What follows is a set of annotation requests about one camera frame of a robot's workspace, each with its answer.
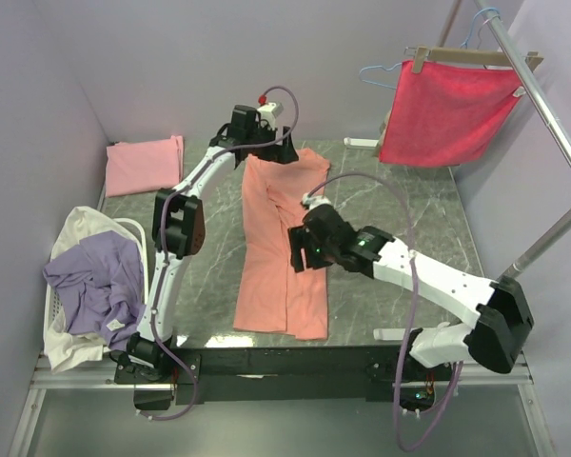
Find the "metal pole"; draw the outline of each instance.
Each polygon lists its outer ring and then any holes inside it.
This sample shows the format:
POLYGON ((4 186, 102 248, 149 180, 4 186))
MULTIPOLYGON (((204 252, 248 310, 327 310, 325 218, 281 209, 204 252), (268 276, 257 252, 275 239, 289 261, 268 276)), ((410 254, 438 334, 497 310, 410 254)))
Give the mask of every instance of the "metal pole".
POLYGON ((571 209, 557 221, 548 231, 537 240, 531 248, 521 255, 516 261, 503 272, 502 276, 517 278, 529 265, 552 247, 562 236, 571 229, 571 209))
POLYGON ((450 11, 448 12, 448 16, 446 16, 446 22, 444 22, 444 27, 442 32, 440 33, 440 38, 438 39, 438 47, 441 48, 446 43, 446 39, 453 28, 453 24, 455 22, 455 18, 457 17, 457 13, 459 12, 459 8, 461 7, 461 3, 463 0, 455 0, 453 2, 452 7, 450 7, 450 11))
MULTIPOLYGON (((484 0, 476 0, 476 5, 481 10, 487 8, 487 4, 484 0)), ((503 22, 499 19, 499 15, 492 10, 485 11, 483 14, 486 20, 490 19, 488 21, 488 27, 493 32, 493 36, 495 36, 495 39, 502 47, 503 52, 510 60, 512 68, 518 74, 522 85, 526 89, 527 95, 533 102, 533 105, 535 105, 537 112, 548 127, 548 130, 550 130, 550 133, 556 140, 557 145, 559 145, 562 155, 564 155, 569 167, 571 167, 571 138, 561 125, 561 120, 556 116, 552 106, 546 100, 545 93, 541 89, 540 84, 533 75, 533 72, 526 65, 524 58, 516 49, 516 45, 514 45, 512 38, 507 33, 503 22)))

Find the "white basket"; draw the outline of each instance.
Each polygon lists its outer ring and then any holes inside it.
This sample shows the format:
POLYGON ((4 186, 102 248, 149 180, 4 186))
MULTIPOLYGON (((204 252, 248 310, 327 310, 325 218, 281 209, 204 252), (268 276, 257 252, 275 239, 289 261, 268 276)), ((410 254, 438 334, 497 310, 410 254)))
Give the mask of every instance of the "white basket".
MULTIPOLYGON (((146 234, 142 226, 133 219, 128 219, 125 217, 115 218, 115 222, 118 222, 121 226, 127 229, 133 236, 135 236, 135 243, 137 248, 140 250, 140 256, 142 257, 142 266, 144 270, 144 303, 148 301, 148 258, 146 255, 146 234)), ((57 316, 57 313, 61 309, 61 301, 59 300, 59 295, 51 286, 47 286, 47 299, 45 301, 45 323, 42 329, 43 341, 45 340, 45 335, 53 320, 57 316)), ((104 348, 104 352, 109 352, 108 347, 104 348)))

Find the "clothing tag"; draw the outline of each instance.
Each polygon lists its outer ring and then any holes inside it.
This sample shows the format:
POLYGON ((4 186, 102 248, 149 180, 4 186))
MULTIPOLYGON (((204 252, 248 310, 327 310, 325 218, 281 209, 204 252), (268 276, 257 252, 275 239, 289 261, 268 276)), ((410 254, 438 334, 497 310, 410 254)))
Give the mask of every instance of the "clothing tag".
POLYGON ((118 322, 116 319, 112 319, 107 325, 106 327, 108 328, 108 330, 110 331, 116 331, 119 328, 123 328, 125 326, 125 324, 121 324, 120 322, 118 322))
POLYGON ((512 95, 514 95, 516 98, 522 97, 523 95, 526 94, 526 90, 524 90, 523 86, 520 86, 519 88, 517 88, 516 90, 514 90, 514 93, 512 95))

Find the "folded pink cloth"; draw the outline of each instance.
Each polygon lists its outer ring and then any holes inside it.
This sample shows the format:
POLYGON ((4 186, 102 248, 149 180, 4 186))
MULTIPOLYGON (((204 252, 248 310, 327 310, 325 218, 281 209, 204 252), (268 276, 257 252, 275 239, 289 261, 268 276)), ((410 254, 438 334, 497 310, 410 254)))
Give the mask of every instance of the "folded pink cloth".
POLYGON ((108 147, 106 196, 172 188, 182 181, 184 139, 117 143, 108 147))
POLYGON ((435 62, 413 73, 412 65, 402 63, 381 162, 441 167, 479 159, 521 100, 516 73, 435 62))
POLYGON ((247 251, 234 327, 324 339, 325 268, 294 272, 287 229, 301 225, 303 194, 325 180, 330 163, 311 149, 298 156, 288 165, 247 158, 242 186, 247 251))

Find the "purple shirt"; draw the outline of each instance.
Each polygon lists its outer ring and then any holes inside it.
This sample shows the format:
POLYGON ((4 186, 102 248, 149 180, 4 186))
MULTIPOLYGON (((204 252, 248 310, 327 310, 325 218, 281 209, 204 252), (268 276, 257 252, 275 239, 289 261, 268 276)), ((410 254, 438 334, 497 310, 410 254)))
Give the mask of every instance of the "purple shirt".
POLYGON ((114 231, 91 235, 50 261, 43 274, 59 294, 70 335, 98 333, 125 349, 144 314, 137 245, 114 231))

